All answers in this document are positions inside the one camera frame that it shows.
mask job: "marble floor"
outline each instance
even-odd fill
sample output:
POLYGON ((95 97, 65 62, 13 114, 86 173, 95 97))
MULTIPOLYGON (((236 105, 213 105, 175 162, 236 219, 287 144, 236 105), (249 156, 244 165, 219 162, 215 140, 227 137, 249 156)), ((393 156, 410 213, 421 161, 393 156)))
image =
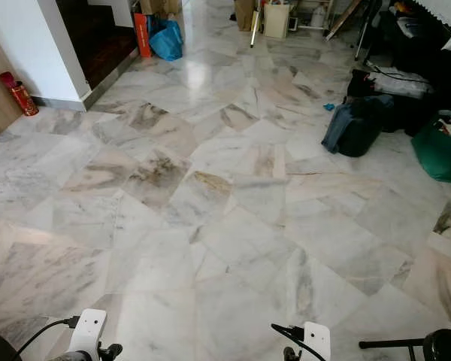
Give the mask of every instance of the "marble floor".
MULTIPOLYGON (((358 159, 327 153, 322 105, 345 94, 350 41, 250 49, 231 12, 190 2, 182 59, 138 59, 90 112, 41 108, 0 136, 0 334, 15 347, 88 307, 107 310, 123 361, 278 361, 290 343, 269 324, 306 320, 331 329, 333 360, 399 360, 356 342, 451 328, 451 231, 433 232, 451 184, 403 132, 358 159)), ((23 358, 69 337, 51 329, 23 358)))

